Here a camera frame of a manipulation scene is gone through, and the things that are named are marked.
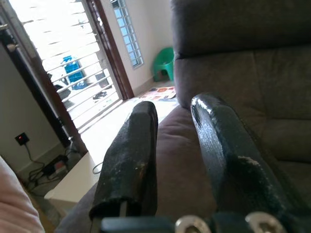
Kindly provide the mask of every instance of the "metal grille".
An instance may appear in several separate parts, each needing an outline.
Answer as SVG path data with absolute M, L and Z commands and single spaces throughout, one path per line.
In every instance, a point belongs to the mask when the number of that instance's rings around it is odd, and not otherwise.
M 120 98 L 82 0 L 10 0 L 77 129 Z
M 144 63 L 131 18 L 124 0 L 110 0 L 133 67 Z

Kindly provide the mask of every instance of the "wooden door frame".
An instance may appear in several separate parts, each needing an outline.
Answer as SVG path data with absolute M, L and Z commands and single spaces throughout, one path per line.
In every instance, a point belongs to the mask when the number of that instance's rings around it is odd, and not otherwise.
M 99 32 L 99 38 L 104 46 L 107 58 L 112 67 L 113 74 L 118 83 L 120 92 L 122 94 L 123 100 L 128 100 L 134 97 L 133 89 L 130 85 L 130 81 L 127 77 L 116 41 L 113 37 L 112 31 L 110 29 L 108 19 L 106 17 L 103 5 L 100 0 L 85 0 L 92 14 L 93 21 Z M 97 18 L 100 18 L 102 25 L 99 24 Z

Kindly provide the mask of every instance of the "green plastic chair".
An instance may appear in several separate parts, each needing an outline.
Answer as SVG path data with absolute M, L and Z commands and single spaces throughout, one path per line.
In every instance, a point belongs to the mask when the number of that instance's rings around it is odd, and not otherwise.
M 156 56 L 154 65 L 154 81 L 160 81 L 159 72 L 166 70 L 170 80 L 174 80 L 174 50 L 172 47 L 162 49 Z

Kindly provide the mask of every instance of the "gray sofa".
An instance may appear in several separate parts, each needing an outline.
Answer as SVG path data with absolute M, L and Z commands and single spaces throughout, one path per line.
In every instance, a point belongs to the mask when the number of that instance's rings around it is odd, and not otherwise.
M 190 101 L 222 97 L 311 204 L 311 1 L 172 0 L 180 106 L 158 129 L 157 215 L 209 217 L 216 204 Z M 93 187 L 59 232 L 87 232 Z

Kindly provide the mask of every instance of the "power outlet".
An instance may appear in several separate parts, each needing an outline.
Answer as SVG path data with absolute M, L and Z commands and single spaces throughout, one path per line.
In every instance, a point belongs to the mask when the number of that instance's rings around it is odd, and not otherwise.
M 15 137 L 15 140 L 19 143 L 20 146 L 25 145 L 29 142 L 29 138 L 25 133 L 21 133 L 20 135 Z

